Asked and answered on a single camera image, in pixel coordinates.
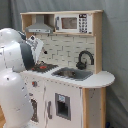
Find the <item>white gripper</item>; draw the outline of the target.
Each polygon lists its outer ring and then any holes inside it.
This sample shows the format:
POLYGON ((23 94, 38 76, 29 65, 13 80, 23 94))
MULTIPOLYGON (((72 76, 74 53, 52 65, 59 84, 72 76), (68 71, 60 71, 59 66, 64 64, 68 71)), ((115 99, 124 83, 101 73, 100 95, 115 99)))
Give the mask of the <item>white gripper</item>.
POLYGON ((27 39, 27 44, 31 46, 34 62, 37 63, 44 43, 40 39, 32 35, 30 38, 27 39))

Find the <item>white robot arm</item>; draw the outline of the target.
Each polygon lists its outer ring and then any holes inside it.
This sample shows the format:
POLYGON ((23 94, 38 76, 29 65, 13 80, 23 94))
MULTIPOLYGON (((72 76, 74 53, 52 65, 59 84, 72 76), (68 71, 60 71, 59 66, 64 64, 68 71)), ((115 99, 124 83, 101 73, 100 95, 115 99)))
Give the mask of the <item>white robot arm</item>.
POLYGON ((37 128, 30 120, 33 107, 20 73, 38 61, 43 42, 27 39, 12 28, 0 30, 0 106, 6 123, 3 128, 37 128))

